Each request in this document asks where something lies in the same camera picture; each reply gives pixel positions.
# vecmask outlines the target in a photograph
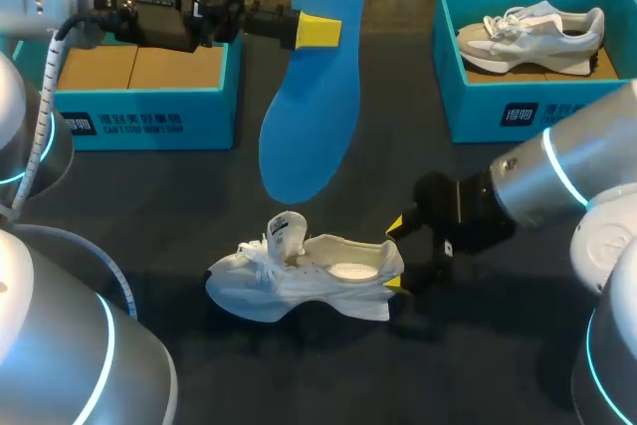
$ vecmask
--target white sneaker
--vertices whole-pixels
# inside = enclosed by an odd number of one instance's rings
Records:
[[[404,270],[396,245],[331,235],[304,241],[307,230],[298,213],[275,217],[262,241],[240,244],[208,270],[208,295],[229,313],[260,322],[275,322],[307,301],[353,318],[389,320],[394,293],[384,284]]]
[[[485,17],[458,32],[460,55],[475,66],[504,74],[519,64],[539,64],[563,74],[588,75],[604,38],[604,13],[560,12],[543,1]]]

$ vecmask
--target black cable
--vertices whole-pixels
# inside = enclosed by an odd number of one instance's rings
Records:
[[[134,18],[136,10],[134,7],[122,7],[117,11],[96,11],[91,14],[75,14],[65,21],[64,24],[58,29],[56,34],[56,40],[64,40],[71,29],[77,27],[81,22],[89,22],[97,24],[105,32],[116,31],[121,24]]]
[[[71,29],[77,26],[80,22],[89,21],[90,18],[91,18],[90,15],[84,15],[84,14],[76,14],[69,17],[69,19],[67,19],[67,21],[64,24],[62,24],[60,29],[58,29],[58,33],[56,34],[56,40],[60,42],[66,39],[67,35],[69,35],[69,32],[71,32]]]

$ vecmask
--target shoebox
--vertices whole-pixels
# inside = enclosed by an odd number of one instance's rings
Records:
[[[42,86],[48,42],[18,44],[18,70]],[[65,52],[55,107],[77,150],[229,149],[241,38],[193,54],[142,49],[106,37]]]
[[[605,14],[605,40],[588,77],[521,65],[499,76],[466,67],[462,27],[542,0],[437,0],[432,54],[454,142],[523,141],[637,77],[637,0],[547,0],[565,12]]]

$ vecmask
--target black table surface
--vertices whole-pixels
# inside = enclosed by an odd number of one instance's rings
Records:
[[[429,35],[364,35],[360,65],[351,148],[328,187],[294,210],[314,235],[381,242],[423,173],[466,175],[511,146],[452,145]],[[436,325],[427,338],[321,304],[253,323],[208,299],[205,270],[289,209],[268,196],[258,163],[261,121],[286,67],[275,42],[247,39],[234,149],[79,152],[23,217],[85,236],[123,269],[139,320],[174,358],[176,424],[576,424],[570,368],[594,305],[569,265],[577,218],[459,260],[454,284],[422,299]],[[123,306],[90,255],[28,239]],[[400,249],[407,263],[431,254],[424,231]]]

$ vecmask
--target white coiled cable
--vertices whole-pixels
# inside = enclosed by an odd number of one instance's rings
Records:
[[[10,221],[15,221],[22,212],[22,207],[26,202],[33,182],[40,167],[40,160],[42,154],[46,149],[47,142],[49,140],[49,134],[52,133],[51,127],[53,121],[51,115],[53,114],[53,103],[56,95],[56,89],[58,86],[58,73],[60,72],[61,56],[64,53],[65,39],[56,40],[58,31],[53,32],[51,43],[49,45],[49,52],[47,54],[47,65],[44,71],[44,80],[42,82],[42,95],[40,98],[40,110],[38,112],[38,123],[36,125],[35,137],[33,144],[31,145],[31,152],[29,154],[29,162],[25,169],[24,177],[20,182],[20,187],[13,200],[11,208],[0,209],[0,213],[8,217]],[[100,259],[106,266],[112,271],[117,278],[119,285],[123,291],[128,307],[128,314],[135,320],[137,320],[137,307],[135,305],[134,297],[132,296],[132,290],[126,280],[123,272],[115,261],[99,246],[93,244],[88,239],[83,238],[77,234],[65,231],[63,229],[52,228],[49,226],[39,226],[35,224],[13,224],[11,229],[15,231],[23,232],[40,232],[49,236],[62,238],[69,240],[83,248],[91,251],[98,259]]]
[[[49,53],[47,54],[47,65],[44,70],[44,81],[42,82],[42,95],[40,97],[40,111],[38,112],[38,123],[36,124],[36,133],[31,145],[31,153],[29,154],[29,162],[24,172],[24,177],[20,182],[20,187],[13,199],[11,209],[13,210],[12,220],[20,216],[22,207],[29,197],[33,181],[40,167],[40,159],[42,153],[47,147],[49,134],[51,133],[51,115],[53,114],[53,102],[56,95],[56,87],[58,86],[58,72],[60,71],[60,57],[64,52],[65,40],[56,40],[57,31],[53,32],[51,44],[49,45]]]

